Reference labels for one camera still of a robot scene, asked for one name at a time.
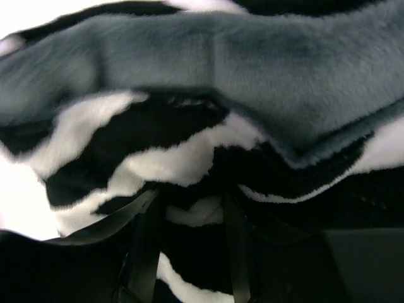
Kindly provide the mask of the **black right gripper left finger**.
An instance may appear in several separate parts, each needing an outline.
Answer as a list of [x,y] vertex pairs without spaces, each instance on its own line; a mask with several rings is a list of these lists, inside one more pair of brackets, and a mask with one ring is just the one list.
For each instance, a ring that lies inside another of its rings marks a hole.
[[148,190],[69,237],[1,232],[1,301],[151,302],[160,227],[158,191]]

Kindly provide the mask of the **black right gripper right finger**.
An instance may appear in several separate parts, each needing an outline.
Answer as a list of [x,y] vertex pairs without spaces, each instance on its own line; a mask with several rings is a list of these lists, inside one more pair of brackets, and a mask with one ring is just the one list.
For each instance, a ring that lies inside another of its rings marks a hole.
[[236,302],[402,302],[403,229],[307,233],[222,198]]

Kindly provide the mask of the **zebra print blanket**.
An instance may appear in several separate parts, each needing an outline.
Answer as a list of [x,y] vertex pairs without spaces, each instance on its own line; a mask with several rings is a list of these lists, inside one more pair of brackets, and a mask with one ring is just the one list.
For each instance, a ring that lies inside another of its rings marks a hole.
[[1,232],[158,191],[151,302],[236,302],[222,198],[403,229],[402,1],[101,4],[1,39]]

